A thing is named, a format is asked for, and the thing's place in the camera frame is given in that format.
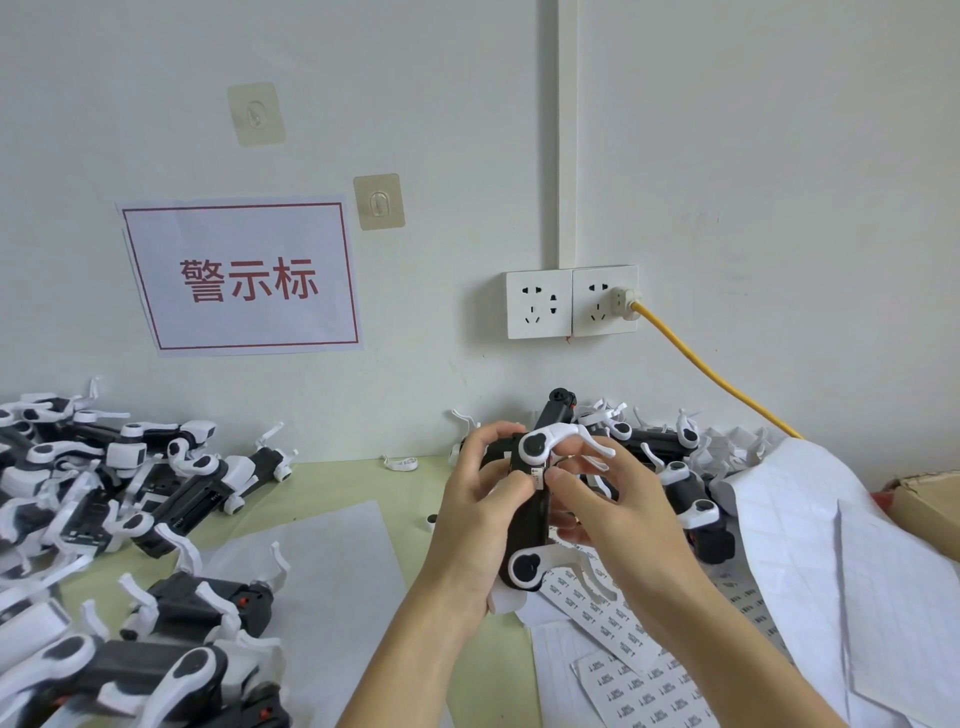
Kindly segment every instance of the yellow-green tabletop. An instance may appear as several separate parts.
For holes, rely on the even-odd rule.
[[[287,482],[253,494],[235,516],[212,514],[190,538],[204,550],[375,498],[409,586],[430,544],[423,519],[437,512],[449,472],[442,457],[421,458],[420,467],[410,473],[389,471],[369,460],[297,465]],[[64,583],[67,608],[76,615],[81,602],[94,598],[101,618],[116,630],[129,606],[117,578],[129,571],[137,583],[151,584],[169,575],[175,560],[173,555],[151,559],[132,545],[105,554]],[[457,728],[540,725],[530,640],[514,615],[484,619],[453,672],[447,705]]]

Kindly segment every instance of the cardboard box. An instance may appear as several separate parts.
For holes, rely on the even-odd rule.
[[[902,477],[883,490],[893,495],[894,523],[960,561],[960,471]]]

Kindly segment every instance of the red border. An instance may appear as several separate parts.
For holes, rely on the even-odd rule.
[[[223,344],[220,346],[203,347],[164,347],[160,343],[160,332],[156,328],[154,312],[150,306],[150,297],[147,295],[147,285],[143,281],[143,274],[140,272],[140,261],[136,257],[136,245],[133,243],[133,233],[130,230],[130,220],[127,219],[128,212],[170,212],[173,210],[188,209],[253,209],[256,207],[329,207],[336,206],[340,209],[340,230],[344,241],[344,261],[347,265],[347,286],[350,291],[350,311],[353,314],[353,340],[352,341],[305,341],[293,344]],[[130,240],[130,249],[133,253],[133,266],[136,268],[136,276],[140,279],[140,290],[143,291],[143,300],[147,303],[147,315],[150,317],[150,326],[154,330],[156,345],[162,352],[182,352],[197,349],[258,349],[267,347],[320,347],[333,346],[336,344],[359,344],[360,334],[357,330],[357,311],[356,301],[353,299],[353,279],[350,275],[350,256],[347,250],[347,223],[344,220],[343,203],[279,203],[272,205],[197,205],[180,207],[125,207],[121,210],[123,221],[127,226],[127,237]]]

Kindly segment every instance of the hand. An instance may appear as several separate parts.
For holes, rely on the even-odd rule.
[[[480,468],[487,445],[515,432],[526,432],[526,427],[495,423],[467,437],[446,482],[433,540],[411,589],[446,600],[447,609],[463,615],[468,634],[487,614],[487,594],[503,561],[514,512],[534,493],[530,475],[517,471],[507,475],[507,459]]]
[[[616,456],[599,457],[580,438],[570,438],[555,449],[561,455],[599,457],[610,470],[602,473],[582,457],[550,468],[545,475],[553,493],[550,522],[560,538],[596,548],[643,626],[662,643],[664,611],[679,600],[715,590],[690,551],[657,476],[615,440],[595,439],[615,449]],[[606,477],[620,492],[619,502],[593,493],[577,477],[580,473]]]

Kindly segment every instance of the power cord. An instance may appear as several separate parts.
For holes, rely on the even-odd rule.
[[[734,388],[729,384],[725,379],[716,374],[707,364],[704,363],[704,360],[697,356],[693,350],[687,346],[677,334],[670,330],[670,327],[667,326],[663,321],[657,318],[653,312],[650,311],[645,305],[640,302],[640,294],[638,291],[630,288],[614,288],[613,289],[613,312],[628,321],[635,321],[640,316],[645,318],[651,324],[656,327],[656,329],[666,336],[666,338],[673,344],[677,349],[680,350],[680,353],[683,354],[687,359],[692,362],[693,366],[703,372],[707,377],[722,390],[728,394],[736,397],[738,400],[742,401],[757,414],[766,418],[768,421],[779,427],[781,430],[786,432],[790,437],[795,437],[798,440],[804,438],[797,430],[785,423],[779,417],[773,414],[770,410],[765,407],[760,406],[755,401],[751,400],[745,394],[740,392],[738,389]]]

